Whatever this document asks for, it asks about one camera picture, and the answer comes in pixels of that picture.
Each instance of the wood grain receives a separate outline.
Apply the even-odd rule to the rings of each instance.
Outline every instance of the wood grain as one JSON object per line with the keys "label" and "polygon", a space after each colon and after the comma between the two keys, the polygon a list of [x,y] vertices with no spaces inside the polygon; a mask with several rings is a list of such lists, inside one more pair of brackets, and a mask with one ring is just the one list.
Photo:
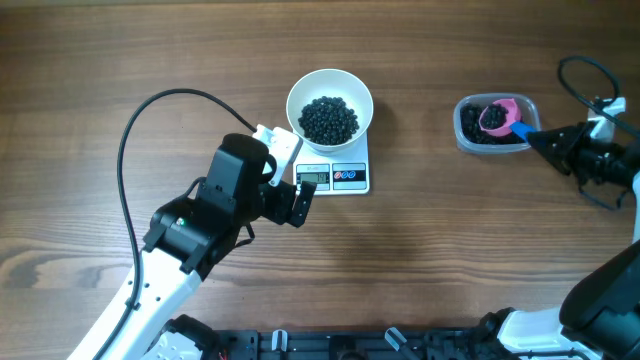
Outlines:
{"label": "wood grain", "polygon": [[[639,115],[640,6],[423,1],[0,10],[0,358],[64,358],[132,260],[115,183],[121,132],[150,95],[211,92],[252,123],[288,127],[291,86],[340,68],[370,88],[373,191],[314,200],[301,229],[260,220],[180,312],[217,328],[469,325],[488,311],[559,305],[630,242],[634,200],[611,213],[538,155],[455,144],[462,97],[519,92],[544,128],[584,121],[555,78],[598,58]],[[578,69],[586,93],[608,87]],[[132,131],[134,225],[208,169],[229,132],[214,104],[176,96]]]}

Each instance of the digital scale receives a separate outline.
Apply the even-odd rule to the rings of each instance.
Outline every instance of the digital scale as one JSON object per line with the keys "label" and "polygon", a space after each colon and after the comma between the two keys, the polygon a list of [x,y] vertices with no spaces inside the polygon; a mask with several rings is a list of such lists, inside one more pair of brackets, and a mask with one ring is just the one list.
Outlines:
{"label": "digital scale", "polygon": [[302,181],[317,184],[315,195],[364,195],[369,193],[369,148],[363,134],[350,147],[325,153],[304,143],[293,162],[293,181],[300,192]]}

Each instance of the white bowl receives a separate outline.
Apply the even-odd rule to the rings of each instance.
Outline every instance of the white bowl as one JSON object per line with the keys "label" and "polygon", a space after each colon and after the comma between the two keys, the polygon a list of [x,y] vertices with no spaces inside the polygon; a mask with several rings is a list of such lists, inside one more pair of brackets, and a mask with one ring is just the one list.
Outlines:
{"label": "white bowl", "polygon": [[[320,145],[304,137],[304,130],[298,119],[302,108],[312,100],[326,97],[341,97],[349,109],[358,116],[360,128],[351,139],[340,145]],[[338,69],[322,69],[309,73],[293,85],[287,98],[287,118],[293,132],[300,135],[305,143],[321,152],[334,152],[348,148],[362,136],[373,118],[373,98],[367,86],[353,74]]]}

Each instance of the clear plastic container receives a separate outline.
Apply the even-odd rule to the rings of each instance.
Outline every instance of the clear plastic container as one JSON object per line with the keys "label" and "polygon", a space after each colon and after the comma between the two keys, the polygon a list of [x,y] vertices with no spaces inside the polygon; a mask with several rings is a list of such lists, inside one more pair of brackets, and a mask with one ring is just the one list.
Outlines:
{"label": "clear plastic container", "polygon": [[477,94],[470,95],[460,100],[453,110],[453,129],[456,133],[456,140],[458,141],[458,148],[460,150],[473,153],[473,154],[507,154],[516,151],[527,150],[531,146],[527,143],[523,144],[510,144],[510,145],[484,145],[476,144],[469,141],[462,132],[462,124],[460,119],[460,109],[467,104],[476,104],[482,107],[491,105],[494,101],[500,99],[515,99],[520,111],[522,112],[523,123],[531,125],[537,130],[540,130],[540,116],[538,115],[538,108],[528,97],[520,94],[510,93],[491,93],[491,94]]}

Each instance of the pink scoop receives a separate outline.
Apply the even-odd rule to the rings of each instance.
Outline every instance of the pink scoop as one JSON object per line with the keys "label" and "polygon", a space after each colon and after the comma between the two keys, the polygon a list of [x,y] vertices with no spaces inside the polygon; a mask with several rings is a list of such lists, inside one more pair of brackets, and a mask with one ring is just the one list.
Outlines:
{"label": "pink scoop", "polygon": [[500,99],[493,102],[494,105],[502,105],[505,109],[507,109],[507,121],[505,121],[504,125],[497,129],[485,129],[482,127],[482,117],[484,113],[487,112],[487,108],[484,108],[482,113],[480,114],[480,118],[478,118],[478,123],[480,125],[480,129],[486,132],[491,136],[501,137],[507,136],[511,134],[511,125],[516,121],[520,121],[522,119],[522,115],[520,114],[520,108],[518,104],[516,104],[515,99]]}

